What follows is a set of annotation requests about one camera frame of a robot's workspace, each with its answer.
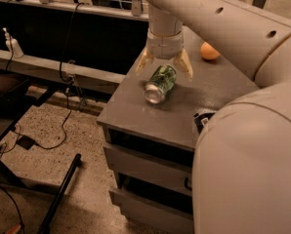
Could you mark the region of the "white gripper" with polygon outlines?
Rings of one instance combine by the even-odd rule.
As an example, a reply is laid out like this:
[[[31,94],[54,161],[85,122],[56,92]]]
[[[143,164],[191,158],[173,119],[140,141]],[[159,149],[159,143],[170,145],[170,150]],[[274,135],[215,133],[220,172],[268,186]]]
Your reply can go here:
[[[149,5],[146,48],[140,55],[136,73],[139,74],[152,64],[154,58],[174,58],[174,66],[188,79],[192,79],[192,66],[183,46],[183,23],[172,14]]]

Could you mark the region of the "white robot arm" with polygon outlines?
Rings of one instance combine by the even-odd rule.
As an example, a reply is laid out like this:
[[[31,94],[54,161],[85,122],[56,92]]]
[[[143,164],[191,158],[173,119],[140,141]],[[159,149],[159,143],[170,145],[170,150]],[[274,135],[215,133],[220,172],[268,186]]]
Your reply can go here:
[[[207,122],[194,152],[195,234],[291,234],[291,20],[237,0],[146,0],[258,86]]]

